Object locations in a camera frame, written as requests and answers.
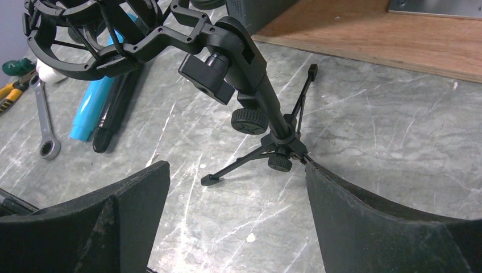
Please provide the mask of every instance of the gray marble surface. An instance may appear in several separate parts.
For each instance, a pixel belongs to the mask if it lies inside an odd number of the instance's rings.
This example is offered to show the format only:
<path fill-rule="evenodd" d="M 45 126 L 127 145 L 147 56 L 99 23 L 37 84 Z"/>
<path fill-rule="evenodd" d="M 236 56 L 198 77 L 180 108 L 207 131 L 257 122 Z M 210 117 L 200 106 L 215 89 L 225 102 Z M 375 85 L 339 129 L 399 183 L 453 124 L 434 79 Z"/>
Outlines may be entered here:
<path fill-rule="evenodd" d="M 482 217 L 480 84 L 257 45 L 283 112 L 291 111 L 309 65 L 318 64 L 302 127 L 302 139 L 318 163 L 412 208 Z M 86 58 L 58 52 L 73 61 Z M 40 159 L 35 96 L 27 91 L 1 116 L 0 187 L 43 208 L 109 185 L 149 161 L 166 160 L 171 188 L 150 267 L 324 272 L 303 166 L 294 162 L 290 173 L 279 173 L 264 159 L 227 175 L 224 183 L 200 185 L 201 177 L 256 148 L 260 137 L 231 128 L 236 100 L 222 106 L 177 73 L 184 56 L 169 48 L 148 64 L 109 154 L 69 139 L 88 82 L 67 79 L 47 85 L 62 150 L 54 161 Z M 248 242 L 251 233 L 255 241 Z"/>

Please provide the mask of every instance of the blue cylinder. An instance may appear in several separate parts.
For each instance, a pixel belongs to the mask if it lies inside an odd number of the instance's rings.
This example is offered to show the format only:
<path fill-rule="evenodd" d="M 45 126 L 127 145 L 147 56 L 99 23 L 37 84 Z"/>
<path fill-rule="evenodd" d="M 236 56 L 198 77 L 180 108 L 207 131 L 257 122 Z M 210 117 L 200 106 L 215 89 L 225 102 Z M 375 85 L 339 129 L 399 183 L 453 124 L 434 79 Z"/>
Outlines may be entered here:
<path fill-rule="evenodd" d="M 136 17 L 131 14 L 129 14 L 129 17 L 132 20 L 136 19 Z M 117 31 L 115 34 L 119 42 L 122 43 L 124 41 L 122 35 L 117 33 Z M 112 43 L 112 37 L 109 37 L 107 45 L 109 46 Z M 87 141 L 89 139 L 90 134 L 97 125 L 114 79 L 115 78 L 105 76 L 100 80 L 90 82 L 72 123 L 73 126 L 70 131 L 71 138 L 81 141 Z"/>

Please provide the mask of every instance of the combination wrench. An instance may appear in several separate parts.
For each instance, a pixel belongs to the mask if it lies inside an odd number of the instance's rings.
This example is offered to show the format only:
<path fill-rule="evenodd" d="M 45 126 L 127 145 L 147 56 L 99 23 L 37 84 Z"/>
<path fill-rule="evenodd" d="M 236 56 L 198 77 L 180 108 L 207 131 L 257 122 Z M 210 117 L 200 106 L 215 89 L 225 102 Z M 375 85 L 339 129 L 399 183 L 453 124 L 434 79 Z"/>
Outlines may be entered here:
<path fill-rule="evenodd" d="M 60 141 L 52 131 L 47 98 L 45 97 L 45 83 L 40 80 L 39 76 L 34 76 L 30 80 L 30 86 L 34 86 L 35 99 L 37 100 L 37 109 L 39 111 L 40 129 L 42 132 L 40 157 L 45 160 L 52 160 L 60 152 Z"/>

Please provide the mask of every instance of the adjustment knob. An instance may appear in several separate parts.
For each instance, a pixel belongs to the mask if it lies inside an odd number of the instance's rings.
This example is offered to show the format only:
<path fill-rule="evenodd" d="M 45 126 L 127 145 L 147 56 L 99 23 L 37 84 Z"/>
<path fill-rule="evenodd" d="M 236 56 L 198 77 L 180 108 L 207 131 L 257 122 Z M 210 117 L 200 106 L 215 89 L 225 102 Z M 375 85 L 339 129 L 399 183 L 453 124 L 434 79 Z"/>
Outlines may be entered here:
<path fill-rule="evenodd" d="M 187 54 L 178 71 L 202 93 L 227 105 L 234 94 L 234 88 L 224 81 L 228 67 L 228 58 L 217 53 L 207 58 L 205 63 L 194 55 Z"/>
<path fill-rule="evenodd" d="M 268 129 L 268 119 L 261 111 L 241 108 L 233 112 L 231 126 L 243 134 L 260 135 Z"/>
<path fill-rule="evenodd" d="M 281 155 L 272 155 L 268 159 L 268 166 L 280 172 L 289 172 L 293 163 Z"/>
<path fill-rule="evenodd" d="M 225 0 L 191 0 L 191 4 L 200 10 L 214 10 L 225 5 Z"/>

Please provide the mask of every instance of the white object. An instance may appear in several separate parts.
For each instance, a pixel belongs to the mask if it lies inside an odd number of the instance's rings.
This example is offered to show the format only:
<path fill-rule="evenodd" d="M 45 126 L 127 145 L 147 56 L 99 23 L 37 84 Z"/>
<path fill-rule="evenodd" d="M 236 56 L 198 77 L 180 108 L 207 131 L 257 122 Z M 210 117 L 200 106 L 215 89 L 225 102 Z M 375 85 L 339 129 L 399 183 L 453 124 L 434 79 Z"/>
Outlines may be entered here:
<path fill-rule="evenodd" d="M 246 237 L 246 242 L 252 243 L 254 241 L 256 241 L 256 236 L 254 234 L 251 233 L 250 235 L 248 235 L 248 237 Z"/>
<path fill-rule="evenodd" d="M 37 66 L 35 70 L 37 70 L 40 80 L 47 84 L 54 84 L 67 78 L 65 75 L 60 74 L 57 70 L 42 63 L 41 60 L 37 60 Z"/>

